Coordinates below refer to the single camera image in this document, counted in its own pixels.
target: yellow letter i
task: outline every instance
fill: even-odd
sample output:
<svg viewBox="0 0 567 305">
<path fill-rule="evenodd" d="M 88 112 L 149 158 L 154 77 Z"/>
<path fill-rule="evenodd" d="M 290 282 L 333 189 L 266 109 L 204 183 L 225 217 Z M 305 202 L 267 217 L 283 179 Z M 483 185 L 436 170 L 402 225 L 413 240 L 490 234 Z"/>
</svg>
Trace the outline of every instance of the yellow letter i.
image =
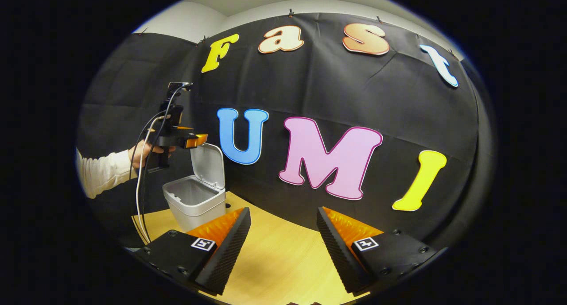
<svg viewBox="0 0 567 305">
<path fill-rule="evenodd" d="M 392 209 L 401 211 L 415 211 L 421 206 L 421 199 L 429 190 L 435 176 L 447 163 L 447 158 L 433 150 L 424 150 L 419 153 L 419 171 L 409 190 L 403 198 L 393 203 Z"/>
</svg>

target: white trash bin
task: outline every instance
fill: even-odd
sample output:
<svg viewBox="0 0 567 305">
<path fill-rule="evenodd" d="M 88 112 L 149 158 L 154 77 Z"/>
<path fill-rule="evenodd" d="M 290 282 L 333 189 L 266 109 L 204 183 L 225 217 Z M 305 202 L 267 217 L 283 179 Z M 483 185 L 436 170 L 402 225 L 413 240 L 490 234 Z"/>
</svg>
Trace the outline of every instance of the white trash bin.
<svg viewBox="0 0 567 305">
<path fill-rule="evenodd" d="M 221 149 L 203 143 L 190 152 L 194 175 L 162 186 L 167 204 L 184 232 L 226 213 L 225 165 Z"/>
</svg>

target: orange foam pad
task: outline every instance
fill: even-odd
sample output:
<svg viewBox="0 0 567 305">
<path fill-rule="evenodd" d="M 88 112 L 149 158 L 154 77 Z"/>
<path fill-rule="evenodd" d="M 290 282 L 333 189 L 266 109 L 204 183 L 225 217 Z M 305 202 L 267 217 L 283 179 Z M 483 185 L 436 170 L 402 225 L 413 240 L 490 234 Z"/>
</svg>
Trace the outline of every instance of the orange foam pad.
<svg viewBox="0 0 567 305">
<path fill-rule="evenodd" d="M 383 234 L 384 232 L 378 230 L 377 228 L 371 227 L 368 224 L 363 224 L 362 222 L 355 220 L 350 216 L 345 216 L 342 213 L 331 210 L 330 208 L 325 208 L 324 206 L 322 208 L 323 210 L 325 210 L 326 216 L 328 216 L 335 230 L 337 230 L 338 234 L 341 236 L 350 252 L 353 253 L 354 257 L 356 257 L 357 261 L 360 263 L 360 260 L 358 259 L 356 254 L 354 254 L 354 251 L 351 247 L 353 242 L 378 234 Z"/>
<path fill-rule="evenodd" d="M 239 208 L 236 211 L 227 213 L 224 216 L 194 228 L 187 232 L 187 234 L 196 236 L 197 238 L 215 241 L 217 243 L 217 247 L 220 247 L 226 236 L 229 234 L 230 229 L 233 228 L 233 225 L 237 221 L 242 210 L 244 210 L 244 208 Z"/>
</svg>

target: orange plastic part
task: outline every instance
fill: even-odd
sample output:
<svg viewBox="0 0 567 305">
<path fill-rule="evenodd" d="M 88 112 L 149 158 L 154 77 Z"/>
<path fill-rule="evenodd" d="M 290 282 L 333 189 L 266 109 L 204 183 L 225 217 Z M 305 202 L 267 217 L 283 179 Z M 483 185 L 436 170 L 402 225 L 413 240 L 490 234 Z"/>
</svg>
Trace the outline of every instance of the orange plastic part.
<svg viewBox="0 0 567 305">
<path fill-rule="evenodd" d="M 198 134 L 196 139 L 187 139 L 185 148 L 194 148 L 200 146 L 207 141 L 209 134 Z"/>
<path fill-rule="evenodd" d="M 350 216 L 345 216 L 342 213 L 331 210 L 330 208 L 325 208 L 324 206 L 322 208 L 325 210 L 326 216 L 329 217 L 329 220 L 332 222 L 335 230 L 337 230 L 350 252 L 353 253 L 354 257 L 356 257 L 357 261 L 360 263 L 360 260 L 358 260 L 358 257 L 354 254 L 353 249 L 350 247 L 353 242 L 378 234 L 383 234 L 384 232 L 377 228 L 373 228 L 368 224 L 363 224 Z"/>
<path fill-rule="evenodd" d="M 187 232 L 187 234 L 196 236 L 197 238 L 215 241 L 217 243 L 217 247 L 220 247 L 226 236 L 229 234 L 230 229 L 233 228 L 233 225 L 237 221 L 242 210 L 244 210 L 244 208 L 239 208 L 236 211 L 227 213 L 224 216 L 201 225 L 200 227 L 194 228 Z"/>
</svg>

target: white sleeve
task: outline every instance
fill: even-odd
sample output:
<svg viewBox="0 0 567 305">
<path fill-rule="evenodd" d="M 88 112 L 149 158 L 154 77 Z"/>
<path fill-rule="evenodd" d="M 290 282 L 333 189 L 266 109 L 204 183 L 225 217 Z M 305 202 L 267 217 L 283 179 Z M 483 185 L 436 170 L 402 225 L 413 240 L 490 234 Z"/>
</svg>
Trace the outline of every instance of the white sleeve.
<svg viewBox="0 0 567 305">
<path fill-rule="evenodd" d="M 101 158 L 83 158 L 76 150 L 77 172 L 87 198 L 94 199 L 105 190 L 114 188 L 128 180 L 130 158 L 128 150 L 112 152 Z M 132 178 L 137 178 L 136 170 L 132 168 Z"/>
</svg>

